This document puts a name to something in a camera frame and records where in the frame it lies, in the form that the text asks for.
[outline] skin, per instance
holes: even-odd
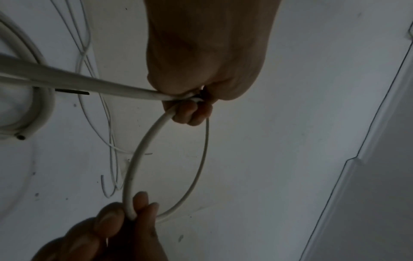
[[[135,221],[125,218],[121,203],[109,204],[47,243],[32,261],[167,261],[155,230],[159,205],[149,204],[146,192],[137,193],[133,205]]]
[[[245,93],[265,59],[280,0],[145,0],[148,81],[158,91],[198,90],[205,102],[180,104],[174,121],[208,118],[217,100]],[[164,102],[168,109],[173,102]]]

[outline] white floor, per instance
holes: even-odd
[[[143,3],[88,0],[87,6],[101,77],[150,88]],[[0,9],[51,65],[73,70],[75,45],[48,0],[1,0]],[[158,227],[170,259],[298,260],[344,162],[356,155],[396,75],[412,19],[408,0],[285,0],[260,77],[242,98],[214,107],[199,186]],[[53,118],[41,132],[8,145],[13,153],[0,147],[1,184],[13,190],[1,195],[2,207],[19,191],[27,169],[36,172],[22,201],[1,220],[1,260],[29,259],[109,202],[99,181],[109,174],[108,148],[76,103],[75,95],[58,94]],[[88,104],[104,131],[98,100]],[[153,101],[111,98],[110,105],[117,142],[129,150],[162,113]],[[203,132],[170,123],[152,145],[136,189],[148,191],[163,209],[176,202],[195,175]],[[12,161],[23,151],[24,163]]]

